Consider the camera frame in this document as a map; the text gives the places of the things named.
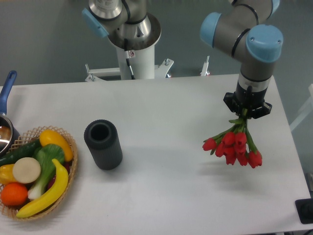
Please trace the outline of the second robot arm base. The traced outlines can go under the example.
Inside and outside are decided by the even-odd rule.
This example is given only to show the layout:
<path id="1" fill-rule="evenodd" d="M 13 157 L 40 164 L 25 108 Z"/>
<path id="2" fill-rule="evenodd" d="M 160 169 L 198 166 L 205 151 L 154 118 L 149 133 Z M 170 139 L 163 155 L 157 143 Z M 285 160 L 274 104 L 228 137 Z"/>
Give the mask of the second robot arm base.
<path id="1" fill-rule="evenodd" d="M 147 11 L 146 0 L 89 0 L 82 11 L 90 30 L 125 51 L 143 50 L 155 45 L 161 26 Z"/>

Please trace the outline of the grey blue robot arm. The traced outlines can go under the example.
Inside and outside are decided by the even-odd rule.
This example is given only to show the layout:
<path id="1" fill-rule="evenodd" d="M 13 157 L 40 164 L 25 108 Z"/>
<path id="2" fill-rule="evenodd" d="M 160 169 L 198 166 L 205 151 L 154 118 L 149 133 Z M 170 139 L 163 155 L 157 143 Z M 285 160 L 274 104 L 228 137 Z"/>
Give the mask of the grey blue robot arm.
<path id="1" fill-rule="evenodd" d="M 265 94 L 280 58 L 283 34 L 265 24 L 278 9 L 278 0 L 232 0 L 229 14 L 210 13 L 202 22 L 200 38 L 212 48 L 241 63 L 235 92 L 224 102 L 231 112 L 247 118 L 270 114 L 272 105 Z"/>

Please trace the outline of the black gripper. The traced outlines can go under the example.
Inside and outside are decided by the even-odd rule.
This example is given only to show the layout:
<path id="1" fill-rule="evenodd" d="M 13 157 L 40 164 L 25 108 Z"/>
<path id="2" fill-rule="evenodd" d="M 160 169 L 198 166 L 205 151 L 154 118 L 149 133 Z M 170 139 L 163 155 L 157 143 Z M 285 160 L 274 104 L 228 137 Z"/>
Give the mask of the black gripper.
<path id="1" fill-rule="evenodd" d="M 223 101 L 239 117 L 258 119 L 271 113 L 272 105 L 265 102 L 267 89 L 254 92 L 252 86 L 243 88 L 239 83 L 234 93 L 226 93 Z"/>

